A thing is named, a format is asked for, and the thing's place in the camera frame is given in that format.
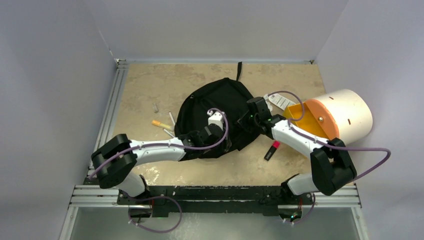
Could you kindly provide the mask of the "pink black highlighter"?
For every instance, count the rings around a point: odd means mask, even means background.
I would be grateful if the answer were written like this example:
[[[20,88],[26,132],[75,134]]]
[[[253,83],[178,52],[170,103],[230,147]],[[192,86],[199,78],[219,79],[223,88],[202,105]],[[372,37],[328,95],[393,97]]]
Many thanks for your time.
[[[272,158],[272,156],[275,154],[277,149],[279,148],[280,144],[281,143],[279,141],[274,141],[272,143],[271,147],[269,148],[269,150],[266,152],[263,159],[266,160],[266,161],[269,161]]]

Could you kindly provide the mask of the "black student backpack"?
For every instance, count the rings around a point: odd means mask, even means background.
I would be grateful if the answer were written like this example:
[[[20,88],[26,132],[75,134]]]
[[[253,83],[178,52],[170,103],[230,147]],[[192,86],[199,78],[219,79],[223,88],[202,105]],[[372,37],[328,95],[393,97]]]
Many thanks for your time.
[[[240,82],[243,64],[237,64],[236,79],[228,77],[208,83],[192,92],[180,107],[175,136],[187,146],[184,161],[216,159],[241,151],[260,135],[248,123],[247,102],[253,98]]]

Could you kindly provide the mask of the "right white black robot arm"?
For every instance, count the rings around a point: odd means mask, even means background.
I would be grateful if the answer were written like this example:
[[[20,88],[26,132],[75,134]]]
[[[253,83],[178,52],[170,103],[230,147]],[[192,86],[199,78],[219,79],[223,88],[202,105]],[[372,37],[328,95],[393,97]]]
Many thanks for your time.
[[[240,126],[286,144],[310,160],[309,173],[296,174],[282,183],[280,196],[284,202],[292,204],[305,193],[330,196],[357,177],[342,140],[318,137],[279,114],[272,115],[263,97],[251,98],[246,105],[247,112],[238,121]]]

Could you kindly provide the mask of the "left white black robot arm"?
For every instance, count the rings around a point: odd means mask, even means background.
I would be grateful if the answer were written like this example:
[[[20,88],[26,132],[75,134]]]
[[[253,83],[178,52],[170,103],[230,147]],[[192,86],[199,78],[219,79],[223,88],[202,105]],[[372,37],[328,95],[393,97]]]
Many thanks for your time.
[[[117,187],[138,205],[146,203],[149,191],[143,176],[133,168],[161,161],[181,162],[199,159],[226,143],[228,130],[214,123],[168,140],[130,140],[118,134],[91,155],[94,167],[89,179],[96,178],[102,189]]]

